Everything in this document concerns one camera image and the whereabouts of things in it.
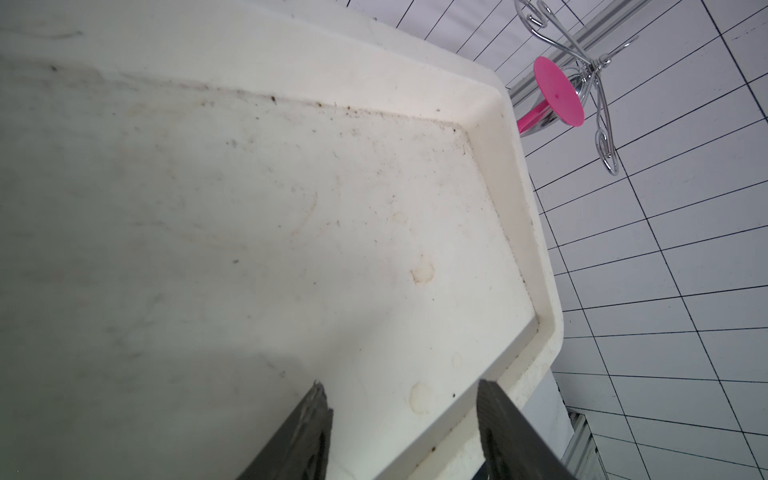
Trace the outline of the white plastic drawer cabinet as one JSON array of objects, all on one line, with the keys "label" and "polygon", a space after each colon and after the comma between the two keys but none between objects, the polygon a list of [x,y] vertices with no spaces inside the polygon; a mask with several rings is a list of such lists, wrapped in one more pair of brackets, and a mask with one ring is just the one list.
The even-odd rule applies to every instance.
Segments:
[{"label": "white plastic drawer cabinet", "polygon": [[328,1],[1,5],[1,475],[467,478],[563,314],[488,68]]}]

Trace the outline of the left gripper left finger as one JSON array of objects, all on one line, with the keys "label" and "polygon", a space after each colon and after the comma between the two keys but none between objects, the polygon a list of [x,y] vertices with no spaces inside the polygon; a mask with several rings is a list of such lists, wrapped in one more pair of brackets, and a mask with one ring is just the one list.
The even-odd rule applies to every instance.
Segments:
[{"label": "left gripper left finger", "polygon": [[316,381],[238,479],[325,479],[332,423],[325,388]]}]

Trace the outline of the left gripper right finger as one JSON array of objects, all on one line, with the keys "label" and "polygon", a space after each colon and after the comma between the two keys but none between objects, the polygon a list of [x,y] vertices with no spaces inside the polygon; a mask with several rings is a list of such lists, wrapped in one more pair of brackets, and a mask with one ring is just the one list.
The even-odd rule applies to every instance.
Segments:
[{"label": "left gripper right finger", "polygon": [[575,479],[497,382],[479,381],[476,414],[489,479]]}]

